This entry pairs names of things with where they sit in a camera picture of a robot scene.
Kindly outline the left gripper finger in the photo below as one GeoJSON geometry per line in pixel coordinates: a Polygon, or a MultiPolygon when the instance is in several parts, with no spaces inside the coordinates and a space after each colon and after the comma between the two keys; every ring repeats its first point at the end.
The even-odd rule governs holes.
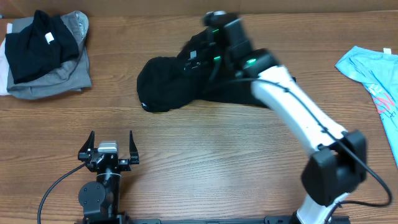
{"type": "Polygon", "coordinates": [[[79,150],[79,154],[82,154],[82,153],[86,154],[89,150],[93,149],[94,148],[94,142],[95,142],[95,132],[91,131],[88,139],[86,140],[84,145],[79,150]]]}
{"type": "Polygon", "coordinates": [[[132,131],[129,132],[129,153],[130,159],[139,159],[139,153],[133,139],[132,131]]]}

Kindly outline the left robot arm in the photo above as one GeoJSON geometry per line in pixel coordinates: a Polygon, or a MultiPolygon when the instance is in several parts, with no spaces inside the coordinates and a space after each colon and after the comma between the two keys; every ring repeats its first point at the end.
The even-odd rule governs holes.
{"type": "Polygon", "coordinates": [[[119,158],[116,141],[103,141],[97,148],[94,143],[95,133],[92,131],[78,152],[78,160],[96,174],[96,180],[86,183],[78,194],[83,207],[83,223],[132,223],[126,213],[119,211],[121,173],[139,163],[132,131],[129,132],[128,159],[119,158]]]}

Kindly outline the black t-shirt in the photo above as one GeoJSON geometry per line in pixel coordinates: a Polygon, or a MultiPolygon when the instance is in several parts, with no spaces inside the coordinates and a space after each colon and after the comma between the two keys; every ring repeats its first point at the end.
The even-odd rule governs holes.
{"type": "Polygon", "coordinates": [[[232,60],[233,45],[215,35],[221,49],[221,67],[213,81],[183,71],[182,51],[175,57],[150,59],[137,77],[137,94],[142,108],[151,113],[179,109],[194,100],[265,107],[251,93],[250,76],[239,75],[237,60],[232,60]]]}

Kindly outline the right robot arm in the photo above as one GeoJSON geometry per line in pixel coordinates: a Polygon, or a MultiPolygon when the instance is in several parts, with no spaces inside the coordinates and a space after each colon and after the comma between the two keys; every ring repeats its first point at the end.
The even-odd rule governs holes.
{"type": "Polygon", "coordinates": [[[252,96],[279,115],[307,152],[301,176],[307,196],[289,222],[349,223],[348,218],[333,218],[333,213],[348,203],[347,196],[370,171],[365,137],[359,131],[347,132],[327,116],[267,49],[254,50],[239,19],[206,21],[205,26],[183,51],[191,60],[204,58],[211,64],[210,80],[221,68],[235,74],[234,79],[209,86],[206,93],[249,82],[252,96]]]}

